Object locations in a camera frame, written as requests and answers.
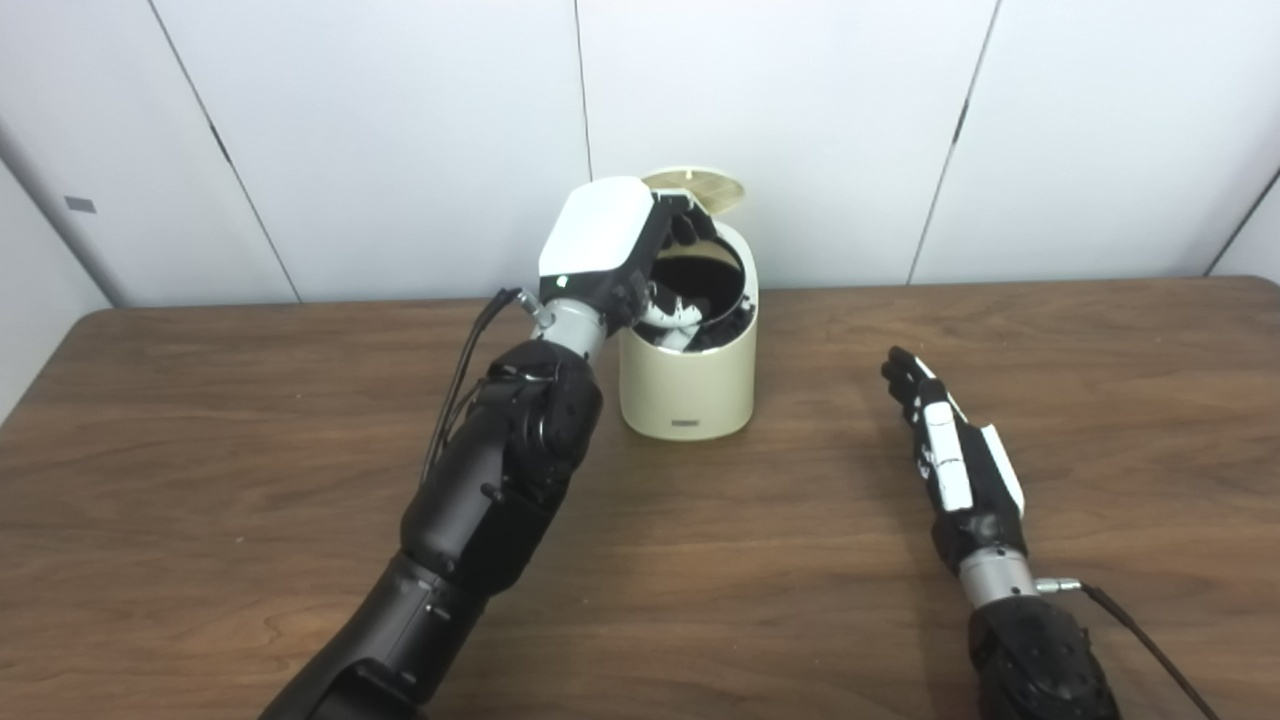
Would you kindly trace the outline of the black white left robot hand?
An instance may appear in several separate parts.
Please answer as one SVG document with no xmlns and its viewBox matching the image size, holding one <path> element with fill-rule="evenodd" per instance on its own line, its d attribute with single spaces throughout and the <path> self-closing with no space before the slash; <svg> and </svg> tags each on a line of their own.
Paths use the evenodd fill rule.
<svg viewBox="0 0 1280 720">
<path fill-rule="evenodd" d="M 718 237 L 689 190 L 654 190 L 636 177 L 576 188 L 538 261 L 535 338 L 590 359 L 616 332 L 641 324 L 660 332 L 660 347 L 687 350 L 705 310 L 652 281 L 652 269 L 672 246 Z"/>
</svg>

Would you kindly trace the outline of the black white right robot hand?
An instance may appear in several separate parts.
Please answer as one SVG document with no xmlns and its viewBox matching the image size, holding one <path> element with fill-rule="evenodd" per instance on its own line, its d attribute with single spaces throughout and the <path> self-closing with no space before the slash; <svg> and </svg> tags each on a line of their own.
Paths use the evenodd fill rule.
<svg viewBox="0 0 1280 720">
<path fill-rule="evenodd" d="M 957 573 L 965 559 L 987 550 L 1027 556 L 1025 496 L 996 427 L 969 421 L 948 387 L 904 347 L 890 348 L 881 374 L 913 432 L 943 565 Z"/>
</svg>

